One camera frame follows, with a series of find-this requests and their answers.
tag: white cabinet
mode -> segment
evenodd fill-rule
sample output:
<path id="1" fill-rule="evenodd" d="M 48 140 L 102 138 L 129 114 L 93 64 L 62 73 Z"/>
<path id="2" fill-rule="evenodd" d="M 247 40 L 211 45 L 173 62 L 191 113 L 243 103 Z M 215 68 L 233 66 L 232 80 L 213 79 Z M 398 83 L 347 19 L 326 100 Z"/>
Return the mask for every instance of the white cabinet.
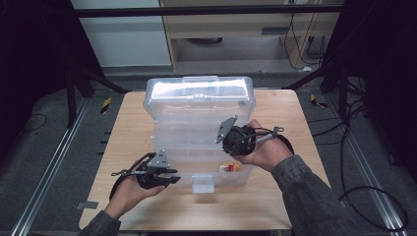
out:
<path id="1" fill-rule="evenodd" d="M 157 0 L 72 0 L 72 3 L 75 9 L 159 7 Z M 171 66 L 162 17 L 80 20 L 104 72 L 108 68 Z"/>

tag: floor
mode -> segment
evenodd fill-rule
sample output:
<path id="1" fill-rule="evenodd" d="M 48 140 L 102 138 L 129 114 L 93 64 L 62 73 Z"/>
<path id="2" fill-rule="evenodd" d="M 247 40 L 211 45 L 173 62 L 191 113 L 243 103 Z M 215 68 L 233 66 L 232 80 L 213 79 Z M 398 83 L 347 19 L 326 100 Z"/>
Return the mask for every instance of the floor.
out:
<path id="1" fill-rule="evenodd" d="M 319 47 L 317 42 L 313 43 L 312 54 Z M 309 55 L 305 55 L 306 60 L 317 61 L 308 58 Z M 291 67 L 285 50 L 279 38 L 276 37 L 224 38 L 220 43 L 183 40 L 178 59 L 178 68 L 174 72 L 146 72 L 140 75 L 109 77 L 108 79 L 126 89 L 144 90 L 146 81 L 150 78 L 239 74 L 250 76 L 257 89 L 277 89 L 288 86 L 309 73 L 303 69 Z M 307 69 L 315 70 L 316 68 L 317 65 L 313 65 Z M 358 84 L 361 82 L 360 79 L 352 80 L 356 80 Z M 318 88 L 320 82 L 320 79 L 314 80 L 297 90 L 312 134 L 321 133 L 338 124 L 337 112 L 334 109 L 337 92 L 321 94 Z M 52 179 L 47 182 L 47 191 L 43 192 L 37 188 L 38 183 L 44 180 L 42 176 L 45 170 L 50 169 L 49 164 L 56 156 L 55 151 L 59 148 L 62 137 L 66 135 L 66 92 L 59 90 L 36 103 L 32 117 L 10 152 L 13 161 L 1 169 L 1 235 L 9 235 L 11 230 L 18 225 L 25 209 L 31 206 L 30 200 L 33 200 L 33 193 L 39 192 L 43 194 L 36 196 L 39 203 L 30 207 L 33 218 L 27 221 L 28 231 L 32 235 L 74 235 L 80 230 L 78 221 L 82 211 L 77 209 L 77 204 L 88 198 L 89 188 L 123 100 L 123 94 L 117 94 L 99 84 L 93 83 L 93 85 L 96 92 L 92 99 L 79 96 L 77 98 L 79 106 L 83 104 L 86 106 L 84 118 L 71 138 L 71 144 L 61 149 L 62 159 L 54 162 L 57 168 L 51 172 Z M 313 104 L 310 99 L 311 94 L 316 96 L 318 103 L 325 103 L 328 107 Z M 102 103 L 109 96 L 112 97 L 112 102 L 106 114 L 100 114 Z M 353 103 L 358 98 L 356 95 L 349 95 L 348 100 Z M 343 177 L 346 185 L 352 188 L 369 184 L 370 180 L 367 179 L 369 177 L 367 175 L 370 173 L 369 170 L 372 170 L 378 180 L 376 184 L 382 185 L 386 191 L 392 193 L 406 209 L 409 225 L 405 232 L 391 234 L 370 225 L 351 207 L 348 206 L 347 210 L 366 235 L 417 235 L 416 183 L 403 166 L 389 163 L 384 142 L 375 130 L 373 121 L 367 117 L 366 111 L 352 117 L 351 129 L 343 152 L 345 170 Z M 331 187 L 338 194 L 342 193 L 339 167 L 340 144 L 334 143 L 340 141 L 342 133 L 343 129 L 339 128 L 315 137 Z M 364 167 L 361 156 L 365 158 L 369 168 Z M 384 210 L 389 211 L 389 206 L 380 207 L 375 204 L 375 200 L 386 202 L 385 197 L 370 194 L 369 191 L 361 191 L 352 196 L 352 201 L 358 208 L 364 210 L 368 217 L 385 226 L 381 215 L 385 214 Z M 399 217 L 403 219 L 401 210 L 396 205 L 392 207 L 395 208 L 394 212 L 398 212 Z M 266 232 L 259 233 L 252 232 L 251 235 L 265 235 Z M 275 231 L 268 232 L 268 235 L 276 234 Z"/>

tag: small plastic box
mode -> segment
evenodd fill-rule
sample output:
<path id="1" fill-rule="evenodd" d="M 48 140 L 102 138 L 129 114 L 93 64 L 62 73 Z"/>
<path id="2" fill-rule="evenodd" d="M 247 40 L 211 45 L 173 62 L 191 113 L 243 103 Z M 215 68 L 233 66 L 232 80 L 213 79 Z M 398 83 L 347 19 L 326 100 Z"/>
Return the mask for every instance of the small plastic box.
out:
<path id="1" fill-rule="evenodd" d="M 165 150 L 171 168 L 193 193 L 212 193 L 214 186 L 243 185 L 253 166 L 239 163 L 240 171 L 221 172 L 234 159 L 216 144 L 220 122 L 238 116 L 243 126 L 256 106 L 248 77 L 188 77 L 150 79 L 144 108 L 154 121 L 154 151 Z"/>

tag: gray sleeve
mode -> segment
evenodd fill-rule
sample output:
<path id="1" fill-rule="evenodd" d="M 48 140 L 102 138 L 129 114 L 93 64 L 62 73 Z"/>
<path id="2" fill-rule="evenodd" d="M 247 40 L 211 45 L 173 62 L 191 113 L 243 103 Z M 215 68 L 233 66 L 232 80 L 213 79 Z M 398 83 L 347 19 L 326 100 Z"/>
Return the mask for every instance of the gray sleeve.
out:
<path id="1" fill-rule="evenodd" d="M 84 228 L 79 235 L 92 236 L 92 235 L 105 235 L 105 236 L 117 236 L 119 233 L 121 222 L 112 218 L 104 210 L 98 213 L 95 218 Z"/>
<path id="2" fill-rule="evenodd" d="M 337 197 L 299 155 L 271 171 L 295 235 L 363 235 Z"/>

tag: table surface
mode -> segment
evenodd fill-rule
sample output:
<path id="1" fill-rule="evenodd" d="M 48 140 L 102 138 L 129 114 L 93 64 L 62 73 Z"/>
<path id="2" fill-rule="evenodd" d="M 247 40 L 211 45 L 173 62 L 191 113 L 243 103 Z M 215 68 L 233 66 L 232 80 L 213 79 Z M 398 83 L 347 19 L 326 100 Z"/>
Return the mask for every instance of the table surface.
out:
<path id="1" fill-rule="evenodd" d="M 144 91 L 125 95 L 103 159 L 95 176 L 90 202 L 97 209 L 85 208 L 80 220 L 84 228 L 108 204 L 116 181 L 112 172 L 129 167 L 152 151 L 152 119 L 143 109 Z M 255 89 L 257 105 L 252 118 L 265 128 L 280 126 L 312 170 L 328 184 L 304 113 L 293 90 Z M 214 194 L 192 194 L 191 188 L 168 187 L 145 199 L 123 215 L 121 230 L 272 230 L 289 229 L 291 223 L 282 195 L 270 173 L 255 167 L 243 186 L 216 187 Z"/>

